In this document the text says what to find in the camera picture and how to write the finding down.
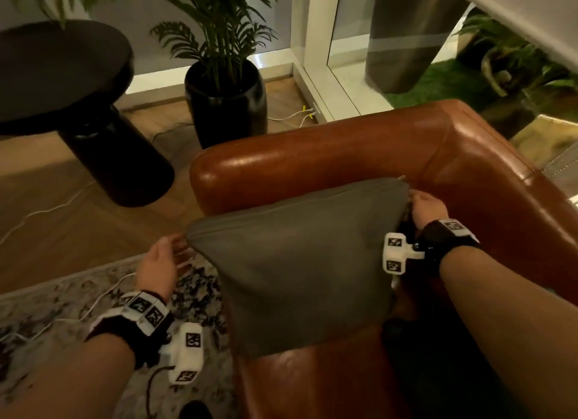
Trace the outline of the person's right hand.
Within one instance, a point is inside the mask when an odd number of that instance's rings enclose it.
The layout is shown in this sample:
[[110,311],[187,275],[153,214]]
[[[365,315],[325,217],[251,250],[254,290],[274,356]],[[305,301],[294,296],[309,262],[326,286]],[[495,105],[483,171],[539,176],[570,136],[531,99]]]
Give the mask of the person's right hand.
[[412,203],[412,218],[418,231],[428,224],[441,219],[449,219],[446,205],[437,197],[416,189],[409,190]]

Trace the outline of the person's left hand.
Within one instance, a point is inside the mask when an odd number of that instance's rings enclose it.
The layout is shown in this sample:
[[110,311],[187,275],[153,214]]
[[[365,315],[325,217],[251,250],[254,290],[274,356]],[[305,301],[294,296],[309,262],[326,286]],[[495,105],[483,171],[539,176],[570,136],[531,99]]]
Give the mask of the person's left hand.
[[191,261],[193,249],[183,234],[161,237],[141,259],[135,272],[134,288],[158,295],[167,304],[176,288],[176,267]]

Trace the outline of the grey cushion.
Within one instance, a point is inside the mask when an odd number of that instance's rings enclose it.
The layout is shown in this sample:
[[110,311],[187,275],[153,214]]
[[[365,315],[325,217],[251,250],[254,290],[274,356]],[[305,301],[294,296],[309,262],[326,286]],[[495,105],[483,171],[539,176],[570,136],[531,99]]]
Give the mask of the grey cushion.
[[194,222],[186,238],[217,270],[241,354],[381,325],[394,299],[384,240],[406,217],[408,191],[378,178]]

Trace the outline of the person's left forearm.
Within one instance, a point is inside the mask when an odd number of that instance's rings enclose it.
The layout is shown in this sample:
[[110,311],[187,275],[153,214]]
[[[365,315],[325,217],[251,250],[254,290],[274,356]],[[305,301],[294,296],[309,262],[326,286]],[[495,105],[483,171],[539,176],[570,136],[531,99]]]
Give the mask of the person's left forearm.
[[38,377],[0,419],[111,419],[135,370],[135,356],[117,336],[98,335]]

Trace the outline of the person's right forearm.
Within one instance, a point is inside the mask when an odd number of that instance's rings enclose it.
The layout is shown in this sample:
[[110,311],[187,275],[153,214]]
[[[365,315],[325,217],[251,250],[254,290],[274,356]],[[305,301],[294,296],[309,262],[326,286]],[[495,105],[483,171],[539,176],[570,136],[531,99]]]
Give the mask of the person's right forearm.
[[474,247],[452,249],[439,275],[480,350],[531,415],[578,419],[578,307]]

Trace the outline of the left wrist tracker with markers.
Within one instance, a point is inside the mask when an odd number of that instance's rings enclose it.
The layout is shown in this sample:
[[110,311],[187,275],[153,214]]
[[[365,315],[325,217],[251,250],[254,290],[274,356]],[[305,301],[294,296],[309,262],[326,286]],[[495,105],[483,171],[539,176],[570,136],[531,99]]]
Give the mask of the left wrist tracker with markers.
[[157,365],[168,357],[171,385],[191,384],[204,366],[204,334],[194,322],[182,323],[174,334],[175,318],[164,300],[149,291],[124,293],[111,309],[90,326],[85,341],[110,334],[119,337],[135,355],[135,369]]

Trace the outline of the wrist tracker with markers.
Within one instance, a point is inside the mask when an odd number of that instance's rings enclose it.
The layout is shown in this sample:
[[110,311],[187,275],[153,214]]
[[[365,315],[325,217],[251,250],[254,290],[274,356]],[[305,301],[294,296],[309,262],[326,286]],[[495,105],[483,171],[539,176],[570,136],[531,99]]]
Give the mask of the wrist tracker with markers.
[[408,260],[412,260],[423,261],[438,272],[443,257],[462,246],[478,247],[479,240],[456,219],[434,220],[425,226],[414,243],[409,243],[403,233],[387,233],[382,267],[390,275],[401,276],[406,272]]
[[164,300],[149,291],[124,293],[111,309],[90,326],[85,341],[110,334],[119,337],[135,355],[135,369],[157,365],[168,357],[171,385],[191,384],[204,366],[204,334],[194,322],[182,323],[174,334],[175,318]]

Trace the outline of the patterned grey rug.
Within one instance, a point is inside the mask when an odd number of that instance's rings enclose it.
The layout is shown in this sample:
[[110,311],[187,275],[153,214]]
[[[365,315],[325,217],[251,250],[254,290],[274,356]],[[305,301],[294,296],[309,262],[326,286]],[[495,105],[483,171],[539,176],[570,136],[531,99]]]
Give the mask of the patterned grey rug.
[[[96,318],[133,289],[141,256],[0,293],[0,408],[31,388],[41,371],[76,351]],[[151,385],[155,419],[177,419],[189,401],[202,401],[213,419],[240,419],[235,399],[232,356],[217,270],[200,255],[194,269],[177,280],[170,308],[174,334],[184,322],[204,333],[204,366],[186,386],[172,386],[167,371]]]

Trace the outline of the black plant pot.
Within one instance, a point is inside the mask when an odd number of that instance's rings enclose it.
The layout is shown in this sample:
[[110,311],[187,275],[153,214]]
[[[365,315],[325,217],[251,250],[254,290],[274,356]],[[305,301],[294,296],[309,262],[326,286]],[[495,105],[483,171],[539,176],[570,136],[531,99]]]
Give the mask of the black plant pot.
[[189,67],[185,98],[201,149],[267,133],[268,106],[264,81],[248,59],[242,63],[241,80],[233,84],[225,71],[219,89],[200,62]]

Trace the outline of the black round side table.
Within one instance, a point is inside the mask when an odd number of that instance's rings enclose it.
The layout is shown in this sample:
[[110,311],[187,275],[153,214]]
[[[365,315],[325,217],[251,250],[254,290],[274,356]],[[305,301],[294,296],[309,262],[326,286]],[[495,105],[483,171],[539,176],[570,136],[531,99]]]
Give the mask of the black round side table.
[[115,106],[134,78],[134,51],[105,23],[28,23],[0,31],[0,136],[57,132],[120,206],[163,197],[175,170]]

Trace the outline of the right wrist tracker with markers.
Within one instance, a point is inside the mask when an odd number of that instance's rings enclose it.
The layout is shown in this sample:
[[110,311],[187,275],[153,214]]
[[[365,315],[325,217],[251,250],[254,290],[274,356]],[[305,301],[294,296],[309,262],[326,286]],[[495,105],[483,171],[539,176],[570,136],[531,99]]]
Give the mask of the right wrist tracker with markers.
[[401,276],[406,272],[408,260],[412,260],[423,261],[438,272],[443,257],[462,246],[478,247],[479,240],[456,219],[434,220],[425,226],[414,243],[409,243],[403,233],[387,233],[382,267],[390,275]]

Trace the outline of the green palm plant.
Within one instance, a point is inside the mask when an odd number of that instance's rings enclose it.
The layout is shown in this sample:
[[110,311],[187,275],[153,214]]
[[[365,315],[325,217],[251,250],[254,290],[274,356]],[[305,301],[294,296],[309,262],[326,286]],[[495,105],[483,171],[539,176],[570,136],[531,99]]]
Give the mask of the green palm plant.
[[[51,15],[61,25],[67,21],[67,11],[76,4],[85,11],[99,2],[114,0],[53,0]],[[182,21],[162,21],[150,29],[162,48],[168,48],[172,58],[195,61],[200,67],[200,84],[210,96],[229,96],[251,87],[248,62],[258,47],[277,38],[266,24],[257,5],[271,8],[277,0],[164,0],[192,19],[202,32],[194,35]],[[14,6],[19,0],[11,0]],[[47,0],[35,0],[46,13]]]

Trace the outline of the green artificial grass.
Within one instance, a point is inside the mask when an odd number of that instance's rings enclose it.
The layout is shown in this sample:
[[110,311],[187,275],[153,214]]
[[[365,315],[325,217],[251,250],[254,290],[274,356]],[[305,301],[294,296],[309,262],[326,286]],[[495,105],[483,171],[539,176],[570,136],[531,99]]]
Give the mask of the green artificial grass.
[[456,99],[478,113],[499,99],[481,71],[467,67],[455,59],[431,64],[408,92],[385,94],[384,97],[394,109]]

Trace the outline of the outdoor green plant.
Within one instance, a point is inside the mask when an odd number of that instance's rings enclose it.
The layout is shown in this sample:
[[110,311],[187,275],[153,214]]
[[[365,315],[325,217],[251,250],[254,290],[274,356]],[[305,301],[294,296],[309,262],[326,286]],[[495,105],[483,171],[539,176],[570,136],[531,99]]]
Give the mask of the outdoor green plant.
[[457,34],[485,47],[480,71],[499,97],[541,87],[578,93],[577,72],[483,11],[468,14]]

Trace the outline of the white window frame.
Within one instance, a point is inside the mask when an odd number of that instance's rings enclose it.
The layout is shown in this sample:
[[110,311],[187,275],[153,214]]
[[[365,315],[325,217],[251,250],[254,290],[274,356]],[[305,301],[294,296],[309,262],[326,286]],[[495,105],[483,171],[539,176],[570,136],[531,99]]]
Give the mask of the white window frame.
[[[291,73],[321,123],[394,109],[363,76],[369,34],[333,40],[338,8],[339,0],[292,0],[290,48],[249,57],[265,81]],[[434,41],[442,44],[433,63],[455,58],[465,46],[456,34],[465,14],[448,34],[436,35]],[[131,110],[184,98],[187,69],[136,75],[116,106]]]

